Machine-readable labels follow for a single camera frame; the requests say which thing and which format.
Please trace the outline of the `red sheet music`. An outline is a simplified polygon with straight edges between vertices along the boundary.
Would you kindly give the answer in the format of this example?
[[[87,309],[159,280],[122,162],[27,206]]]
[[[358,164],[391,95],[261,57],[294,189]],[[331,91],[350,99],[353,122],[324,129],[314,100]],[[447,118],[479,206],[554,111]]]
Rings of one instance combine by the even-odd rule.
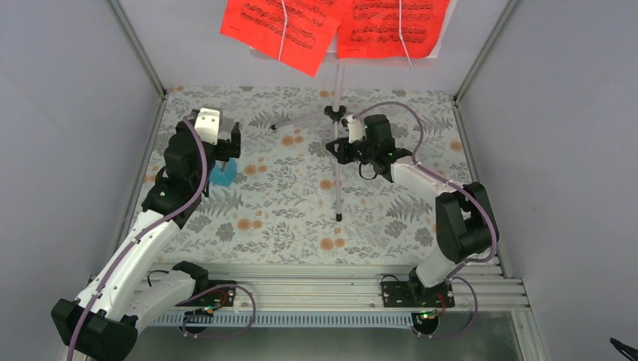
[[[314,77],[351,5],[351,1],[228,1],[220,34]]]
[[[423,59],[435,53],[450,1],[353,1],[336,34],[339,59]]]

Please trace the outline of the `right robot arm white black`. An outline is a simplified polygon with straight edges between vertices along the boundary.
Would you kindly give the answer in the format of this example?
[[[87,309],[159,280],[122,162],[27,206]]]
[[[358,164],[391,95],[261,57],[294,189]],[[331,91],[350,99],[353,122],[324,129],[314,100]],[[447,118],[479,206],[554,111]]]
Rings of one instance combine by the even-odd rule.
[[[347,136],[326,145],[338,163],[370,165],[375,176],[434,203],[437,245],[409,272],[405,286],[413,304],[425,306],[436,294],[444,295],[452,276],[467,263],[478,262],[485,251],[496,252],[499,234],[482,184],[462,185],[422,166],[413,152],[396,146],[383,114],[364,120],[349,114],[341,123]]]

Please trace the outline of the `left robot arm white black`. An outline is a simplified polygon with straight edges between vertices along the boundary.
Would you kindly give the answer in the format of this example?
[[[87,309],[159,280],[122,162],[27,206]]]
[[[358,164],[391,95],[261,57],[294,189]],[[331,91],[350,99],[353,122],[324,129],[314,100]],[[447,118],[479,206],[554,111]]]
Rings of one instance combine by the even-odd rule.
[[[202,116],[178,123],[164,151],[165,165],[130,233],[75,299],[60,299],[53,306],[51,317],[68,360],[76,351],[95,360],[123,360],[158,316],[174,305],[198,305],[208,298],[208,271],[188,261],[174,265],[137,297],[133,294],[159,252],[208,196],[216,163],[240,157],[240,125],[234,124],[227,140],[218,139],[216,128]]]

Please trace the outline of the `floral table mat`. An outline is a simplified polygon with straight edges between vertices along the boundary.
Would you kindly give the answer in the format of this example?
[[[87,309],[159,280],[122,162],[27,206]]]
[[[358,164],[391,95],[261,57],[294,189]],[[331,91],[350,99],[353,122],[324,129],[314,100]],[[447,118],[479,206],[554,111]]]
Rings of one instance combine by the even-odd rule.
[[[142,189],[164,164],[175,126],[206,105],[223,112],[221,135],[239,123],[242,154],[228,187],[214,186],[157,262],[417,265],[436,247],[434,203],[369,166],[342,167],[325,145],[326,89],[178,86],[156,136]]]

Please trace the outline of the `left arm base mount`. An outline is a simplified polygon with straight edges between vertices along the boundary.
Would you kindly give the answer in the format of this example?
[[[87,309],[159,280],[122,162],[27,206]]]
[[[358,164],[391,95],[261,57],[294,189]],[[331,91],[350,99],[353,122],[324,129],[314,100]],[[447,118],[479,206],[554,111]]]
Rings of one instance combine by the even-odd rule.
[[[220,284],[230,284],[230,287],[208,291],[198,299],[187,302],[186,306],[195,307],[192,311],[186,311],[184,313],[184,318],[195,315],[195,317],[192,320],[188,320],[187,323],[203,324],[205,318],[213,316],[216,310],[224,308],[225,306],[233,306],[236,290],[235,281],[211,278],[207,269],[187,261],[177,263],[172,267],[172,271],[184,272],[195,281],[194,296]]]

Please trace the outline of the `aluminium rail base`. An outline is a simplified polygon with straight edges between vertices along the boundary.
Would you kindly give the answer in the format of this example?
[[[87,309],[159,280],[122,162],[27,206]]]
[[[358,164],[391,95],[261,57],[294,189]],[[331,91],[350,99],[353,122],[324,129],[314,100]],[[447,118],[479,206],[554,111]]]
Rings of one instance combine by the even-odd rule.
[[[209,265],[220,310],[200,299],[162,308],[151,326],[189,329],[201,338],[215,328],[413,329],[460,312],[509,312],[525,360],[546,354],[522,280],[497,265],[461,269],[442,298],[417,303],[406,292],[405,266]]]

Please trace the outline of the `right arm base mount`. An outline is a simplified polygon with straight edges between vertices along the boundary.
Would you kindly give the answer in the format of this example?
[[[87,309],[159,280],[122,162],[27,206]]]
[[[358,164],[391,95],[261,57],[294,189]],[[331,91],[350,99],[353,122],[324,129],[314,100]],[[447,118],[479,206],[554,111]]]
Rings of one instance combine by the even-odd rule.
[[[385,275],[380,281],[380,288],[385,308],[418,309],[412,311],[410,316],[417,335],[433,335],[439,327],[441,316],[455,306],[452,286],[445,282],[424,289],[412,286],[411,281],[400,281],[393,275]]]

